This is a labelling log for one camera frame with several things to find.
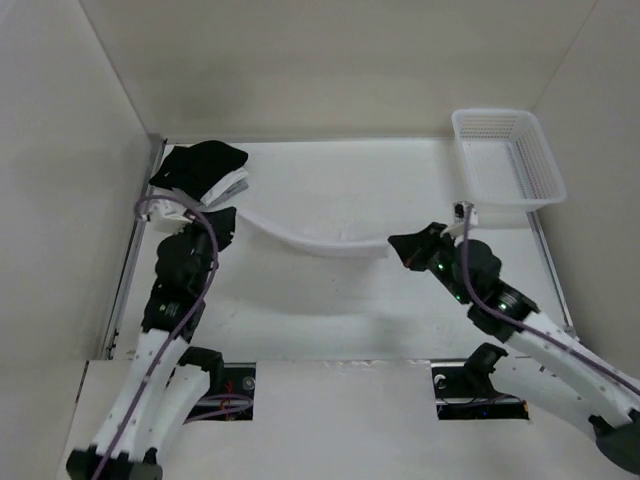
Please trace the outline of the white tank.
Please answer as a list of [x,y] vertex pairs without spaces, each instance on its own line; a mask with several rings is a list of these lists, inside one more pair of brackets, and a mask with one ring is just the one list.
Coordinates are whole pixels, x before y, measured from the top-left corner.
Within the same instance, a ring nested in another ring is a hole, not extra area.
[[220,196],[227,188],[231,185],[235,184],[240,180],[245,180],[247,182],[247,177],[249,176],[249,172],[245,168],[239,168],[234,170],[228,174],[226,174],[223,178],[221,178],[215,185],[213,185],[200,199],[200,203],[208,208],[209,204]]
[[382,259],[389,254],[386,239],[322,240],[295,233],[263,216],[241,208],[236,215],[253,228],[305,254],[324,258]]

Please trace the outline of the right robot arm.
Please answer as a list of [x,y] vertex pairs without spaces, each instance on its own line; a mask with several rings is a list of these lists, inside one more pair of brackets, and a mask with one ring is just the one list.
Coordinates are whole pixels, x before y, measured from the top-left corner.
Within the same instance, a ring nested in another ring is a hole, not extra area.
[[500,383],[510,350],[538,364],[513,367],[513,378],[529,388],[540,407],[583,431],[610,462],[639,472],[639,382],[595,355],[556,325],[539,306],[503,281],[502,262],[490,246],[433,222],[411,234],[392,235],[389,244],[403,266],[430,272],[462,305],[472,324],[500,343],[491,362],[464,370],[473,394],[489,394]]

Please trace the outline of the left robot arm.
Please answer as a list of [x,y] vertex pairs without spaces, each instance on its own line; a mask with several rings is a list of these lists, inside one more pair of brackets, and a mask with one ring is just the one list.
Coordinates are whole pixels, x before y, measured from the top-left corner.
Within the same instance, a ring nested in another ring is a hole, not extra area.
[[66,461],[72,479],[160,479],[189,413],[224,387],[221,353],[191,344],[236,210],[200,214],[162,240],[134,358],[90,445]]

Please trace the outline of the grey folded tank top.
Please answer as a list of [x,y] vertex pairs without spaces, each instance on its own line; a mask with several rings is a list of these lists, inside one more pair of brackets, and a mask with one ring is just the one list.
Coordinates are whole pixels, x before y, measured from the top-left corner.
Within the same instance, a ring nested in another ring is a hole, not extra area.
[[217,205],[220,205],[224,202],[226,202],[227,200],[231,199],[232,197],[234,197],[235,195],[245,191],[248,189],[248,183],[245,180],[240,180],[238,182],[236,182],[235,184],[231,185],[229,188],[227,188],[220,196],[218,196],[216,199],[214,199],[210,204],[209,207],[213,208]]

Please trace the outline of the white folded tank top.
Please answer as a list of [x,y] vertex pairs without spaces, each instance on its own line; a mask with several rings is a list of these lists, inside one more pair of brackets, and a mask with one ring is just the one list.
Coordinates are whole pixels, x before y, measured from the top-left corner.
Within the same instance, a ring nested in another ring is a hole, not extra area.
[[215,185],[213,185],[200,199],[200,203],[208,208],[209,204],[220,196],[227,188],[231,185],[235,184],[240,180],[245,180],[247,182],[247,177],[249,176],[249,172],[245,168],[239,168],[234,170],[228,174],[226,174],[223,178],[221,178]]

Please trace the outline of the black folded tank top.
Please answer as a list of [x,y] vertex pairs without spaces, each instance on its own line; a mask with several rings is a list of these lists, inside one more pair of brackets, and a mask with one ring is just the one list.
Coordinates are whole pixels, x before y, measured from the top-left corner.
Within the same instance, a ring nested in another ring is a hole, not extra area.
[[248,159],[247,152],[218,140],[176,146],[149,184],[164,190],[177,189],[201,201],[227,174],[244,167]]

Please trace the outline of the white plastic basket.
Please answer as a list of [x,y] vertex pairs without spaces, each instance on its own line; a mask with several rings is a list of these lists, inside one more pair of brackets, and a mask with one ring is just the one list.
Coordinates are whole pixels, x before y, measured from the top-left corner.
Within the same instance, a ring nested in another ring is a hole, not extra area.
[[537,117],[526,110],[458,109],[451,115],[466,199],[485,214],[526,214],[567,198]]

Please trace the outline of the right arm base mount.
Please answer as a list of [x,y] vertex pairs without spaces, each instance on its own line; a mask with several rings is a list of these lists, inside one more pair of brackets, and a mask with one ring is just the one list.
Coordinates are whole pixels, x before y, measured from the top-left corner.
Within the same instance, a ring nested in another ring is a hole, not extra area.
[[441,421],[529,420],[527,403],[494,388],[491,375],[507,352],[484,343],[466,360],[431,367],[436,415]]

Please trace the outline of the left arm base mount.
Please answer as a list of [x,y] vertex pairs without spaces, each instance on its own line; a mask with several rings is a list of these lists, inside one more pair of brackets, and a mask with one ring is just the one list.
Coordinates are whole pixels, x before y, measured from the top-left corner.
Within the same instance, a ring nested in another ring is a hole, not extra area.
[[257,383],[255,363],[227,363],[218,381],[198,402],[194,412],[197,415],[224,411],[222,415],[209,420],[233,421],[251,420]]

